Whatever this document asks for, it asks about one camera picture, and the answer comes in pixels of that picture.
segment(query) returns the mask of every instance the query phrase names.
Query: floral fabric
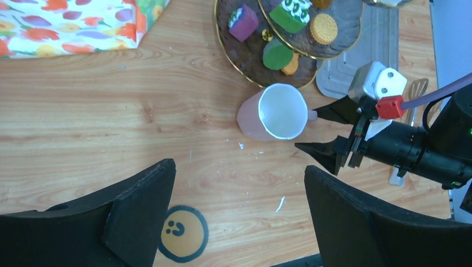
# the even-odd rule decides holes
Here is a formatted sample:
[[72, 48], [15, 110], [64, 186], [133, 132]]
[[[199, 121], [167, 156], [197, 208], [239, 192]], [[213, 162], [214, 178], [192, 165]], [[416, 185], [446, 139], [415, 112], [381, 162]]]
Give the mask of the floral fabric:
[[136, 48], [170, 0], [0, 0], [0, 58]]

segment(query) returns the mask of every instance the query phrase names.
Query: smiley face sticker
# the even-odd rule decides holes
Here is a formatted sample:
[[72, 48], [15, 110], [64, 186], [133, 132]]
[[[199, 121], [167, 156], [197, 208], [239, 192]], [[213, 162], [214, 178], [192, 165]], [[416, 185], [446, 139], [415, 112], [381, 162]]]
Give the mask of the smiley face sticker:
[[177, 263], [188, 263], [200, 256], [208, 243], [208, 224], [193, 207], [174, 206], [167, 211], [159, 250]]

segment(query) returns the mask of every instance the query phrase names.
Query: pink cup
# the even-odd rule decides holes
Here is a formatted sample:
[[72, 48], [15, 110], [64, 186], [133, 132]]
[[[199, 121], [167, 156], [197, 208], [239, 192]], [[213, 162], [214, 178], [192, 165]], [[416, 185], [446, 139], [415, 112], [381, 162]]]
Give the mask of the pink cup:
[[236, 120], [247, 137], [258, 141], [290, 140], [299, 136], [308, 120], [316, 120], [302, 94], [293, 86], [274, 83], [246, 100]]

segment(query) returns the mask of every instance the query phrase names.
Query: wood grain surface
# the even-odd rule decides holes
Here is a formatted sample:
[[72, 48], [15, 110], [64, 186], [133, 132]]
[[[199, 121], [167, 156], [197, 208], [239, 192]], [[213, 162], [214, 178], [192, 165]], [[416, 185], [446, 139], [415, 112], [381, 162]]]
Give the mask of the wood grain surface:
[[[400, 11], [400, 71], [436, 89], [427, 0]], [[220, 49], [213, 1], [172, 1], [137, 50], [0, 61], [0, 81], [0, 213], [44, 210], [174, 158], [170, 206], [198, 209], [210, 231], [188, 265], [266, 266], [318, 252], [303, 185], [304, 168], [317, 163], [293, 141], [255, 142], [238, 130], [238, 107], [260, 89]], [[312, 108], [333, 101], [313, 86], [301, 91]], [[319, 120], [296, 141], [348, 133]], [[404, 187], [390, 186], [390, 171], [365, 159], [338, 177], [398, 206], [450, 216], [439, 184], [409, 175]], [[158, 252], [155, 266], [174, 264]]]

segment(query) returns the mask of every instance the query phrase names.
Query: gold rim plate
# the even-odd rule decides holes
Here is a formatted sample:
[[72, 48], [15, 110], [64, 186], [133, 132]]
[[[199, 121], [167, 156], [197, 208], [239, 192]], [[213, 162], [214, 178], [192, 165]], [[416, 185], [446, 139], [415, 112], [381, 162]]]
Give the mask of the gold rim plate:
[[[228, 29], [228, 19], [231, 13], [243, 3], [256, 12], [259, 27], [244, 42], [234, 38]], [[282, 71], [266, 68], [262, 62], [262, 53], [267, 42], [262, 38], [262, 31], [270, 29], [259, 5], [254, 0], [216, 0], [215, 24], [218, 40], [229, 62], [250, 82], [259, 87], [267, 87], [273, 83], [287, 83], [296, 88], [302, 88], [313, 82], [317, 72], [317, 60], [300, 56], [298, 70], [294, 75], [287, 76]]]
[[309, 9], [310, 22], [319, 13], [329, 14], [336, 21], [338, 35], [328, 45], [320, 44], [314, 40], [309, 29], [309, 23], [301, 31], [289, 33], [272, 20], [269, 16], [270, 12], [283, 0], [257, 1], [276, 35], [290, 48], [302, 55], [319, 60], [334, 59], [353, 47], [359, 39], [363, 12], [363, 2], [361, 0], [334, 0], [327, 9], [319, 9], [315, 5]]

